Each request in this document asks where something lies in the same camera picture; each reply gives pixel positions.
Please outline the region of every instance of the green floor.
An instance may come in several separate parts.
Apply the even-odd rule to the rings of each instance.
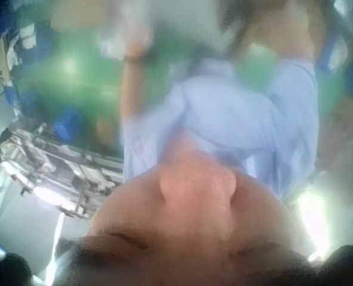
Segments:
[[[188,57],[196,44],[168,30],[158,33],[156,56],[147,67],[147,96],[155,102],[169,89],[168,71],[172,63]],[[69,74],[66,66],[73,65]],[[273,73],[275,58],[266,49],[250,49],[237,65],[239,77],[249,87],[264,91]],[[93,133],[99,116],[118,122],[118,95],[122,65],[102,58],[95,43],[94,29],[58,35],[57,52],[51,58],[23,69],[17,86],[21,95],[34,89],[42,97],[49,120],[69,105],[77,106],[88,124],[84,136]],[[334,75],[318,73],[320,113],[327,114],[344,95],[343,70]],[[76,145],[83,145],[79,138]]]

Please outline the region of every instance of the person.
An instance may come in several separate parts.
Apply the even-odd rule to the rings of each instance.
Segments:
[[[128,40],[125,183],[59,258],[54,285],[315,285],[281,202],[313,170],[318,133],[314,49],[285,7],[262,17],[281,58],[265,95],[228,60],[200,58],[144,113],[145,48]]]

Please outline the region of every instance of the hair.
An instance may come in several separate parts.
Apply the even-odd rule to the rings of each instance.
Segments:
[[[76,242],[60,240],[57,255],[59,272],[56,273],[54,286],[62,285],[91,285],[95,279],[94,266],[112,265],[117,260],[109,262],[108,259],[99,257],[93,252],[87,251]],[[90,271],[90,277],[83,276],[82,281],[78,273]],[[314,266],[306,261],[298,267],[282,271],[266,271],[265,273],[247,277],[245,285],[273,285],[273,286],[316,286],[353,285],[353,246],[345,246],[334,252],[326,262],[320,266]]]
[[[0,286],[30,286],[32,272],[27,261],[14,253],[0,261]]]

